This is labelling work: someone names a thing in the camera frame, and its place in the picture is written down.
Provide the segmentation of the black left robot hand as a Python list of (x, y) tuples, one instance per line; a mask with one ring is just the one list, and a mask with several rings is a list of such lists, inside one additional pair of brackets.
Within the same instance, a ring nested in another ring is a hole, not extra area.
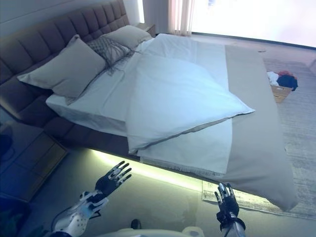
[(108, 197), (119, 186), (131, 178), (131, 170), (132, 168), (129, 166), (129, 163), (121, 161), (97, 180), (95, 190)]

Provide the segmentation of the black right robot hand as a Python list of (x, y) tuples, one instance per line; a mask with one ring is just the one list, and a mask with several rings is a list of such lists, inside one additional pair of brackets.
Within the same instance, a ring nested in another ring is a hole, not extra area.
[(216, 214), (217, 220), (224, 224), (237, 218), (239, 205), (230, 183), (219, 183), (218, 192), (214, 192), (214, 194), (219, 207), (219, 212)]

